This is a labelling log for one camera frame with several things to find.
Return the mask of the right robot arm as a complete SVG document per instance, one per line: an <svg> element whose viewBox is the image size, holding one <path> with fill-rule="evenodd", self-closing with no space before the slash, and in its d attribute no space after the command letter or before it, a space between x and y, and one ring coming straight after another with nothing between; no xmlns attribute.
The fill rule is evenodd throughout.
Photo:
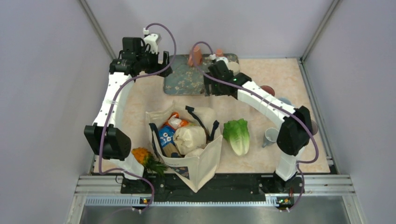
<svg viewBox="0 0 396 224"><path fill-rule="evenodd" d="M297 173L299 158L312 142L312 123L308 108L295 108L260 88L249 76L240 72L234 74L222 60L208 66L205 74L210 94L228 95L244 102L271 120L279 131L276 143L281 150L276 167L274 187L279 192L287 192L293 185L292 178Z"/></svg>

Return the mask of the cream canvas tote bag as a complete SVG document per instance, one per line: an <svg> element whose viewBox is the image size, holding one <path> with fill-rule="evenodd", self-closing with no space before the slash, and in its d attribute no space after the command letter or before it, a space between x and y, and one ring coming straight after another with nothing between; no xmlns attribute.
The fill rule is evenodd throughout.
<svg viewBox="0 0 396 224"><path fill-rule="evenodd" d="M159 137L159 130L173 112L207 131L205 148L196 149L180 158L166 156ZM210 107L191 107L173 102L170 107L157 112L146 112L146 122L153 151L169 170L173 171L193 192L198 192L210 181L219 166L223 136L216 112Z"/></svg>

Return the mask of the mauve purple mug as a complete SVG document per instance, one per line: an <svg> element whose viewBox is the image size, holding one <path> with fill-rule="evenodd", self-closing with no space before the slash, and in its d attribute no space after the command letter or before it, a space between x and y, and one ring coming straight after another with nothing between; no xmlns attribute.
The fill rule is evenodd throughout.
<svg viewBox="0 0 396 224"><path fill-rule="evenodd" d="M318 133L318 125L316 123L316 121L311 120L311 125L312 125L312 135L316 135Z"/></svg>

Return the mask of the white ceramic mug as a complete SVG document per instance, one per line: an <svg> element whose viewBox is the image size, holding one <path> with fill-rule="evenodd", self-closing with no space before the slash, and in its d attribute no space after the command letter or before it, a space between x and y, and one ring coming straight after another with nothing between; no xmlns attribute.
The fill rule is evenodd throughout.
<svg viewBox="0 0 396 224"><path fill-rule="evenodd" d="M279 131L276 128L268 128L265 131L262 147L271 146L276 143Z"/></svg>

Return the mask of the light blue mug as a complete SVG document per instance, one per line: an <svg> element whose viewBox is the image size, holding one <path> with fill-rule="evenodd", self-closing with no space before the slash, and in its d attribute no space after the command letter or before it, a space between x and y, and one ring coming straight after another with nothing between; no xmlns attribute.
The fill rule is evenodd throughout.
<svg viewBox="0 0 396 224"><path fill-rule="evenodd" d="M280 98L278 98L278 100L287 104L287 105L292 105L291 101L285 97L280 97Z"/></svg>

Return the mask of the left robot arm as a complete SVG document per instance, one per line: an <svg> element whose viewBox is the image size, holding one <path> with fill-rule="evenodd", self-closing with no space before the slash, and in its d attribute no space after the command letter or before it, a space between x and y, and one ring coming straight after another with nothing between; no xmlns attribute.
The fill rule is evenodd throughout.
<svg viewBox="0 0 396 224"><path fill-rule="evenodd" d="M164 51L162 63L158 62L160 40L156 33L144 38L122 39L123 49L109 65L108 86L102 106L93 123L84 128L84 136L98 156L98 162L108 160L115 164L125 178L132 180L132 187L139 193L149 189L150 181L143 176L145 168L131 153L131 139L121 129L122 117L129 92L141 72L162 77L172 72L168 51Z"/></svg>

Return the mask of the pink patterned mug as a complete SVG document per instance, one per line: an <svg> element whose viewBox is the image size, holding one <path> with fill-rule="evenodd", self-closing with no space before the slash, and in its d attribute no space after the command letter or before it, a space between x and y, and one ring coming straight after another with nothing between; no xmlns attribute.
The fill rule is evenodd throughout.
<svg viewBox="0 0 396 224"><path fill-rule="evenodd" d="M275 97L275 90L267 85L263 85L260 87L263 91L267 92L269 95L271 95L272 97Z"/></svg>

